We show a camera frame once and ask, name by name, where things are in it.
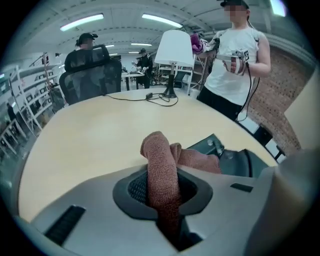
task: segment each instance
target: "table lamp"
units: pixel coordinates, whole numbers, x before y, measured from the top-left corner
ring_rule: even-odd
[[[176,98],[174,91],[175,65],[193,67],[195,64],[190,36],[180,30],[164,32],[154,62],[171,65],[171,73],[164,94],[169,98]]]

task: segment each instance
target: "brown towel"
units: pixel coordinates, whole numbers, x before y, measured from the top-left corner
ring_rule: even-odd
[[[181,149],[179,143],[169,145],[160,131],[151,133],[143,140],[140,153],[148,159],[148,205],[157,210],[158,227],[174,244],[182,203],[176,164],[220,174],[219,159],[193,149]]]
[[[172,242],[179,226],[181,196],[177,167],[167,138],[156,131],[141,145],[141,155],[148,159],[148,204],[158,212],[158,227]]]
[[[201,171],[221,174],[219,158],[214,154],[202,154],[194,149],[181,149],[180,143],[170,145],[176,164],[188,166]]]

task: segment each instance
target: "black cable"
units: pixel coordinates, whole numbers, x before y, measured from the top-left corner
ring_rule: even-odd
[[[178,96],[176,97],[176,102],[174,103],[174,104],[171,104],[171,105],[162,105],[162,104],[159,104],[159,103],[157,103],[157,102],[153,102],[153,101],[151,101],[150,99],[147,99],[146,100],[147,102],[151,102],[151,103],[154,103],[154,104],[157,104],[157,105],[159,105],[159,106],[162,106],[162,107],[172,107],[172,106],[174,106],[174,105],[176,105],[177,103],[178,103],[178,101],[179,101],[179,98],[178,98]]]
[[[243,104],[241,110],[239,111],[238,116],[239,116],[239,114],[241,113],[241,111],[244,109],[244,107],[246,106],[247,101],[248,101],[249,96],[250,96],[251,88],[252,88],[252,78],[251,78],[250,67],[249,67],[249,63],[248,63],[248,62],[246,63],[246,67],[247,67],[247,69],[248,69],[248,73],[249,73],[249,77],[250,77],[250,88],[249,88],[249,92],[248,92],[248,95],[247,95],[247,97],[246,97],[245,103]],[[247,119],[247,117],[248,117],[248,110],[249,110],[249,104],[250,104],[250,101],[251,101],[252,97],[254,96],[254,94],[255,94],[255,92],[256,92],[256,90],[257,90],[257,88],[258,88],[259,82],[260,82],[260,78],[259,78],[259,80],[258,80],[258,83],[257,83],[257,85],[256,85],[256,88],[254,89],[254,91],[253,91],[253,93],[252,93],[252,95],[251,95],[251,97],[250,97],[250,99],[249,99],[249,101],[248,101],[248,106],[247,106],[247,108],[246,108],[245,118],[242,119],[242,120],[238,120],[238,117],[237,117],[237,118],[236,118],[236,119],[237,119],[237,120],[236,120],[237,122],[243,122],[244,120]]]
[[[171,105],[162,105],[162,104],[159,104],[159,103],[157,103],[157,102],[153,102],[153,100],[161,99],[161,100],[163,100],[163,101],[165,101],[165,102],[170,102],[170,98],[169,98],[166,94],[164,94],[164,93],[153,93],[152,95],[159,95],[159,97],[157,97],[157,98],[150,98],[150,99],[146,99],[146,98],[144,98],[144,99],[127,99],[127,98],[115,98],[115,97],[112,97],[112,96],[110,96],[110,95],[108,95],[108,94],[104,94],[103,96],[108,96],[108,97],[110,97],[110,98],[112,98],[112,99],[114,99],[114,100],[119,100],[119,101],[128,101],[128,102],[142,102],[142,101],[147,101],[147,102],[154,103],[154,104],[157,104],[157,105],[162,106],[162,107],[172,107],[172,106],[176,105],[176,104],[178,103],[178,101],[179,101],[179,98],[176,97],[176,98],[177,98],[177,101],[176,101],[174,104],[171,104]]]

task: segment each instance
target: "baseball cap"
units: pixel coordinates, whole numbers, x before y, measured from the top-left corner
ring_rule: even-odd
[[[146,53],[146,52],[147,52],[146,49],[145,49],[145,48],[142,48],[142,49],[140,50],[139,54],[143,54],[143,53]]]
[[[77,43],[79,45],[82,45],[83,41],[85,39],[92,39],[95,40],[95,38],[97,38],[98,35],[97,34],[92,34],[92,33],[83,33],[82,35],[80,35],[79,39],[77,40]]]
[[[249,9],[249,5],[243,0],[224,0],[220,3],[222,7],[225,6],[244,6],[246,9]]]

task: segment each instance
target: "metal shelf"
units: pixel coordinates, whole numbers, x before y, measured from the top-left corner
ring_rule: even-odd
[[[167,70],[167,71],[171,71],[171,68],[169,68],[169,67],[160,67],[160,70]]]
[[[49,92],[45,91],[44,93],[40,94],[39,96],[35,97],[33,100],[28,102],[28,105],[30,106],[31,104],[35,103],[37,100],[41,99],[43,96],[47,95]]]
[[[58,76],[57,74],[54,74],[54,75],[49,76],[48,79],[51,80],[51,79],[53,79],[53,78],[56,78],[57,76]],[[25,87],[23,88],[23,91],[24,91],[24,92],[27,92],[27,91],[29,91],[30,89],[32,89],[32,88],[34,88],[34,87],[36,87],[36,86],[38,86],[38,85],[41,85],[41,84],[43,84],[43,83],[46,82],[46,81],[47,81],[47,78],[46,78],[46,77],[45,77],[45,78],[41,78],[41,79],[35,81],[34,83],[32,83],[32,84],[30,84],[30,85],[28,85],[28,86],[25,86]]]
[[[52,64],[52,65],[47,65],[46,66],[46,70],[51,70],[53,69],[55,66],[58,66],[59,64]],[[20,78],[25,78],[28,76],[31,76],[33,74],[37,74],[40,72],[44,72],[45,71],[45,65],[41,65],[41,66],[33,66],[33,67],[29,67],[26,69],[19,69],[18,72],[20,74]],[[18,80],[18,76],[17,76],[17,71],[15,72],[15,74],[13,75],[13,77],[10,78],[11,83],[15,82]]]
[[[41,108],[35,115],[34,118],[36,119],[38,116],[40,116],[44,111],[46,111],[50,106],[52,105],[51,103],[48,103],[47,105],[45,105],[45,107]]]

